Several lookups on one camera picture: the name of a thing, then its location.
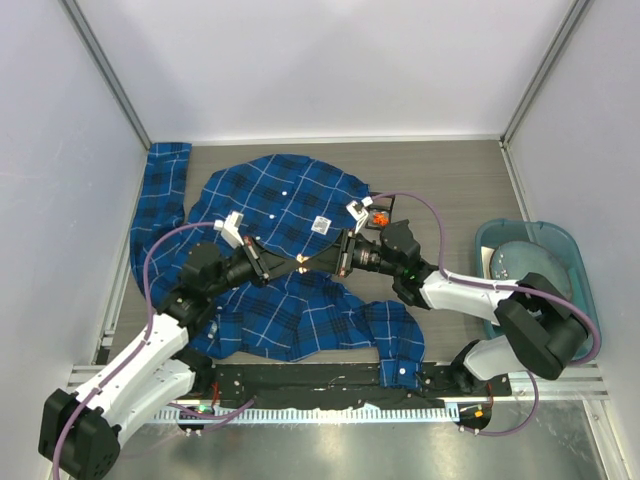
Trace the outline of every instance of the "robotic arm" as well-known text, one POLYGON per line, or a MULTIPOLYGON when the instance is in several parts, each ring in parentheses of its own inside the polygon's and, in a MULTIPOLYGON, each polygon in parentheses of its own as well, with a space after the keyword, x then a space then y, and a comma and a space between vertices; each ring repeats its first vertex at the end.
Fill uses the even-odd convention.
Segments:
POLYGON ((522 370, 556 379, 587 339, 585 327, 569 310, 497 288, 521 285, 559 296, 544 277, 529 274, 522 281, 496 281, 456 275, 452 282, 421 258, 408 220, 388 225, 378 244, 358 233, 362 205, 354 202, 348 209, 359 220, 358 226, 343 230, 333 245, 311 258, 285 258, 253 238, 242 238, 237 229, 242 215, 237 212, 225 222, 216 222, 222 237, 235 247, 232 255, 224 258, 214 244, 201 244, 191 251, 180 285, 158 308, 153 331, 143 330, 74 393, 58 389, 47 399, 39 452, 53 459, 64 425, 90 398, 64 440, 60 466, 78 480, 103 478, 121 447, 148 418, 175 398, 205 392, 213 382, 211 359, 187 345, 213 317, 215 298, 248 281, 265 286, 296 270, 319 270, 340 277, 354 268, 378 272, 393 277, 393 289, 407 305, 455 310, 500 325, 505 336, 472 342, 454 359, 451 379, 461 392, 476 391, 497 375, 522 370), (123 368, 136 348, 138 355, 123 368), (114 371, 113 380, 100 388, 114 371), (99 394, 90 397, 96 388, 99 394))

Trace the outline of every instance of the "blue plastic tub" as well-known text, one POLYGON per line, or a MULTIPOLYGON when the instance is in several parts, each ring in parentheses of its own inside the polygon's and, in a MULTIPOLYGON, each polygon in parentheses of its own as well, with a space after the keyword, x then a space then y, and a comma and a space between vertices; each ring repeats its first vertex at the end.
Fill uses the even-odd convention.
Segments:
MULTIPOLYGON (((546 222, 520 222, 513 220, 492 220, 485 223, 476 233, 476 268, 480 277, 484 276, 481 248, 495 249, 503 243, 523 240, 536 243, 549 250, 567 270, 573 296, 571 302, 585 312, 595 322, 598 330, 600 324, 596 315, 587 272, 582 263, 580 250, 575 240, 564 229, 546 222)), ((500 327, 485 321, 485 330, 489 338, 502 335, 500 327)), ((578 350, 574 359, 584 357, 591 349, 592 339, 589 339, 578 350)))

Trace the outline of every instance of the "blue plaid cloth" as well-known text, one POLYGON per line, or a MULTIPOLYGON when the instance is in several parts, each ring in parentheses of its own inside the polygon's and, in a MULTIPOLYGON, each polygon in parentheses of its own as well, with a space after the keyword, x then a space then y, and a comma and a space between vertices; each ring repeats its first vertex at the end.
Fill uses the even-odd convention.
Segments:
MULTIPOLYGON (((184 222, 190 152, 185 143, 155 144, 149 152, 130 239, 131 266, 141 290, 148 249, 184 222)), ((368 194, 366 184, 336 167, 277 154, 214 173, 187 222, 223 220, 236 210, 244 214, 241 235, 289 257, 312 256, 331 245, 341 229, 354 226, 345 206, 368 194), (318 216, 331 221, 325 234, 311 229, 318 216)), ((198 242, 213 242, 226 256, 232 251, 213 229, 168 239, 150 263, 154 305, 178 283, 181 266, 198 242)), ((424 357, 424 339, 400 303, 365 304, 328 274, 294 272, 264 288, 247 283, 217 297, 216 304, 217 314, 191 342, 212 357, 243 351, 296 361, 320 350, 376 346, 381 385, 418 386, 414 374, 424 357)))

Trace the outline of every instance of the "small orange object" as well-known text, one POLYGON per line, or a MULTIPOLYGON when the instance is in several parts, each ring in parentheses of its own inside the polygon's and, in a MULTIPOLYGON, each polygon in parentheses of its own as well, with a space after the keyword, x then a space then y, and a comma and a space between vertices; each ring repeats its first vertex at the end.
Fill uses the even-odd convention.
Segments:
POLYGON ((373 215, 373 223, 380 225, 381 227, 386 227, 389 225, 389 219, 384 213, 375 213, 373 215))

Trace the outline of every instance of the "white wall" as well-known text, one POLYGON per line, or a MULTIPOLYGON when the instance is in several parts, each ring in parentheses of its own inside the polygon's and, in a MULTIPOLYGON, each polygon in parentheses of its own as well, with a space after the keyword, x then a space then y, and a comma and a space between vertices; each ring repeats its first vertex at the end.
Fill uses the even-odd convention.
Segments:
POLYGON ((58 2, 0 15, 2 478, 44 478, 42 406, 95 348, 144 152, 58 2))
POLYGON ((81 0, 151 137, 500 134, 571 0, 81 0))
POLYGON ((566 227, 582 251, 602 326, 598 363, 635 462, 640 458, 640 419, 633 414, 640 395, 639 21, 638 2, 593 2, 513 142, 536 218, 566 227))

